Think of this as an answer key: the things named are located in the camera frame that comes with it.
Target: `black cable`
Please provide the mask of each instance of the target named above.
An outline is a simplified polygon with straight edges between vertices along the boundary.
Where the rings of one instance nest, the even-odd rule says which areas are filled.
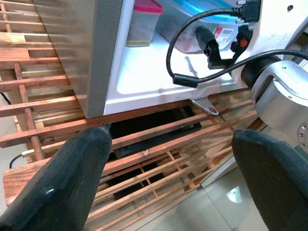
[[[6,101],[6,103],[7,103],[8,105],[11,105],[11,104],[12,104],[11,101],[8,99],[8,97],[6,97],[6,95],[5,95],[4,93],[1,92],[1,95],[2,95],[2,97],[4,98],[4,100]]]
[[[259,54],[256,54],[256,55],[253,55],[247,59],[244,59],[236,64],[233,64],[225,69],[223,69],[222,71],[219,71],[215,74],[212,74],[210,76],[207,76],[207,77],[203,77],[203,78],[199,78],[199,83],[203,83],[203,82],[206,82],[206,81],[209,81],[209,80],[212,80],[212,79],[215,79],[225,73],[228,73],[240,66],[243,66],[245,65],[246,63],[254,60],[254,59],[260,59],[260,58],[265,58],[265,57],[269,57],[269,56],[273,56],[273,55],[279,55],[279,54],[288,54],[288,55],[294,55],[294,56],[297,56],[297,57],[300,57],[300,58],[303,58],[303,59],[306,59],[308,60],[308,54],[306,53],[303,53],[301,51],[296,51],[296,50],[284,50],[284,49],[280,49],[280,50],[271,50],[271,51],[265,51],[265,52],[261,52]]]
[[[19,157],[22,157],[23,155],[19,154],[17,156],[15,156],[11,161],[10,161],[10,166],[9,168],[11,169],[12,168],[12,164],[14,163],[15,160],[17,160]]]
[[[213,15],[217,15],[217,14],[228,14],[228,15],[233,15],[236,16],[236,10],[237,8],[232,8],[232,9],[215,9],[215,10],[210,10],[210,11],[206,11],[206,12],[202,12],[199,13],[193,17],[191,17],[190,19],[188,19],[179,29],[178,31],[175,33],[175,35],[173,36],[172,40],[170,41],[169,44],[169,48],[167,51],[167,57],[166,57],[166,66],[167,66],[167,71],[169,73],[169,75],[173,78],[174,77],[174,73],[171,70],[171,65],[170,65],[170,59],[171,59],[171,54],[174,48],[175,43],[177,42],[180,34],[193,22],[204,18],[204,17],[209,17],[209,16],[213,16]]]

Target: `black cord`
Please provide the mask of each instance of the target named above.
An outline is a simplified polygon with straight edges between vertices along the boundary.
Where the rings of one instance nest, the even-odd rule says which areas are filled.
[[[218,78],[219,76],[226,74],[242,65],[245,65],[246,63],[254,60],[254,59],[260,59],[260,58],[265,58],[265,57],[269,57],[269,56],[273,56],[273,55],[279,55],[279,54],[288,54],[288,55],[294,55],[297,57],[301,57],[303,59],[308,60],[308,55],[301,52],[301,51],[295,51],[295,50],[284,50],[284,49],[280,49],[280,50],[271,50],[271,51],[265,51],[265,52],[261,52],[259,54],[253,55],[247,59],[244,59],[236,64],[233,64],[227,68],[225,68],[222,71],[219,71],[215,74],[212,74],[210,76],[207,77],[203,77],[203,78],[197,78],[197,77],[193,77],[193,76],[187,76],[187,75],[181,75],[181,74],[174,74],[171,70],[171,64],[170,64],[170,60],[171,60],[171,55],[172,55],[172,51],[173,48],[175,46],[175,43],[177,42],[180,34],[193,22],[204,18],[204,17],[208,17],[208,16],[213,16],[216,14],[229,14],[231,16],[240,16],[241,15],[241,9],[240,8],[231,8],[231,9],[216,9],[216,10],[210,10],[210,11],[206,11],[200,14],[197,14],[193,17],[191,17],[190,19],[188,19],[179,29],[178,31],[175,33],[175,35],[173,36],[170,44],[169,44],[169,48],[167,51],[167,57],[166,57],[166,67],[167,67],[167,71],[169,73],[169,75],[173,78],[173,81],[175,83],[175,75],[177,77],[183,78],[183,81],[186,82],[195,82],[195,86],[197,86],[198,83],[203,83],[203,82],[207,82],[210,81],[212,79]]]
[[[17,160],[19,157],[22,157],[23,155],[19,154],[17,156],[15,156],[11,161],[10,161],[10,166],[9,168],[11,169],[12,168],[12,164],[14,163],[15,160]]]
[[[2,97],[4,98],[4,100],[6,101],[7,104],[11,105],[11,101],[8,99],[8,97],[6,97],[6,95],[4,93],[1,92]]]

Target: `metal bracket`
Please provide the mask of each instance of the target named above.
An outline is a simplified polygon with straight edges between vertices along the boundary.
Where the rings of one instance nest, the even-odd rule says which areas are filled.
[[[217,116],[219,114],[219,111],[213,106],[213,104],[207,97],[195,99],[191,101],[194,105],[202,108],[204,111],[206,111],[207,113],[211,115]]]

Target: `pink container lid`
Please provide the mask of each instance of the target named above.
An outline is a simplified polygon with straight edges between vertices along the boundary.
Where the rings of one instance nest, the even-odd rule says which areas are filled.
[[[141,13],[163,13],[163,7],[154,0],[135,0],[134,10]]]

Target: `wooden rack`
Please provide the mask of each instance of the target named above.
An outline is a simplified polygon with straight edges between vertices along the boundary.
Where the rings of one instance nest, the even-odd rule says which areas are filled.
[[[203,126],[200,131],[106,164],[86,227],[123,230],[200,187],[209,173],[231,157],[235,129],[263,126],[247,89],[210,96],[220,112],[217,117],[189,101],[180,101],[86,119],[32,0],[0,0],[0,7],[0,92],[6,92],[12,102],[0,107],[0,116],[13,116],[17,127],[17,133],[0,137],[0,147],[25,143],[22,155],[28,161],[4,172],[7,205],[80,130],[190,105],[195,116],[113,139],[115,150],[195,123]],[[145,171],[150,163],[157,167]],[[141,174],[108,186],[109,180],[136,169]],[[161,173],[162,179],[151,182],[151,177]],[[143,188],[114,198],[114,193],[143,181],[147,182]]]

